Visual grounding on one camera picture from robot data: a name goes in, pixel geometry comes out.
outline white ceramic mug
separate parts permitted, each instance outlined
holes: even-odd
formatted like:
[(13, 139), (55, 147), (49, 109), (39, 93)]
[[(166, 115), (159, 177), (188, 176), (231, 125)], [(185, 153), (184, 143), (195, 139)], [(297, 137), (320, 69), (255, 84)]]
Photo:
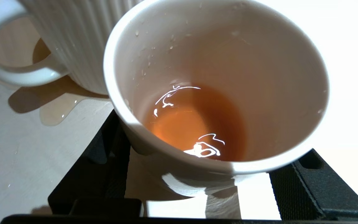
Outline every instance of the white ceramic mug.
[(83, 88), (107, 94), (102, 60), (115, 23), (141, 0), (0, 0), (0, 28), (30, 16), (51, 50), (45, 60), (25, 67), (0, 65), (0, 80), (20, 86), (43, 85), (69, 75)]
[[(328, 105), (328, 76), (311, 40), (252, 0), (138, 4), (108, 39), (104, 74), (141, 162), (186, 196), (211, 194), (297, 160), (314, 146)], [(161, 90), (180, 82), (209, 85), (235, 103), (247, 130), (244, 162), (183, 153), (142, 125)]]

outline tea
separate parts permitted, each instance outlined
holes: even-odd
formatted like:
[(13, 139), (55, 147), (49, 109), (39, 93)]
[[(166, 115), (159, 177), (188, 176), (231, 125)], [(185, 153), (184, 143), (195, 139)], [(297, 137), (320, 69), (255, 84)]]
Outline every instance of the tea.
[(155, 100), (144, 119), (154, 135), (185, 153), (243, 161), (246, 132), (236, 106), (202, 84), (174, 85)]

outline cup rim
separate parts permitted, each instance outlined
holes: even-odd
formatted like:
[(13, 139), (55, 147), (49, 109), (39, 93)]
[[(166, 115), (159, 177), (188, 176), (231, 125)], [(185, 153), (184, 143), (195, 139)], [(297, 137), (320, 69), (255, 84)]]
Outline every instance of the cup rim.
[[(223, 174), (223, 175), (240, 175), (240, 174), (253, 174), (253, 173), (261, 173), (268, 172), (271, 170), (278, 169), (280, 167), (284, 167), (293, 161), (299, 159), (308, 151), (313, 148), (314, 139), (316, 138), (316, 132), (319, 130), (322, 121), (325, 118), (325, 112), (322, 113), (321, 119), (314, 127), (314, 129), (309, 133), (306, 138), (298, 143), (293, 148), (288, 149), (285, 152), (282, 152), (278, 155), (254, 160), (254, 161), (220, 161), (206, 158), (198, 158), (197, 156), (191, 156), (187, 153), (183, 153), (181, 150), (176, 149), (175, 147), (165, 143), (157, 136), (153, 135), (150, 131), (148, 131), (142, 123), (132, 114), (130, 109), (125, 103), (123, 96), (121, 95), (118, 83), (116, 82), (116, 74), (115, 74), (115, 64), (114, 61), (118, 57), (117, 55), (117, 44), (120, 41), (121, 34), (125, 31), (127, 25), (143, 10), (146, 10), (147, 7), (156, 3), (168, 0), (145, 0), (132, 9), (130, 9), (115, 25), (112, 30), (110, 36), (108, 37), (108, 41), (105, 47), (104, 57), (103, 57), (103, 72), (106, 87), (108, 90), (109, 97), (112, 101), (113, 107), (117, 115), (120, 119), (126, 124), (126, 126), (134, 132), (137, 136), (140, 136), (142, 141), (145, 141), (149, 146), (153, 146), (160, 153), (163, 153), (170, 158), (175, 160), (180, 160), (184, 164), (191, 165), (193, 167), (198, 167), (201, 169), (208, 169), (211, 173)], [(296, 24), (293, 22), (292, 26), (296, 27), (298, 30), (302, 31)], [(311, 46), (314, 47), (314, 50), (317, 53), (317, 56), (320, 57), (320, 61), (322, 62), (323, 69), (325, 74), (327, 75), (327, 102), (325, 104), (325, 111), (328, 109), (329, 105), (329, 80), (327, 69), (324, 64), (324, 60), (321, 57), (321, 54), (317, 51), (317, 47), (313, 44), (309, 37), (304, 34), (304, 38), (309, 41)]]

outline spilled liquid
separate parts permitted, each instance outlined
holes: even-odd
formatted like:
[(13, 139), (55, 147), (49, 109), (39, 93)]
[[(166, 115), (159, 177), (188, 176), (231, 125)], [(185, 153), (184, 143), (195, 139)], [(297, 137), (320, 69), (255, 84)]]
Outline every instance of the spilled liquid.
[[(46, 58), (51, 52), (40, 39), (33, 52), (33, 63)], [(0, 81), (8, 89), (17, 90), (8, 99), (10, 107), (23, 114), (40, 109), (41, 122), (46, 126), (61, 123), (81, 101), (87, 98), (108, 100), (108, 96), (99, 95), (77, 85), (68, 76), (54, 82), (35, 87), (17, 87)]]
[(190, 155), (244, 160), (243, 119), (227, 97), (207, 85), (171, 86), (152, 103), (143, 123), (158, 138)]

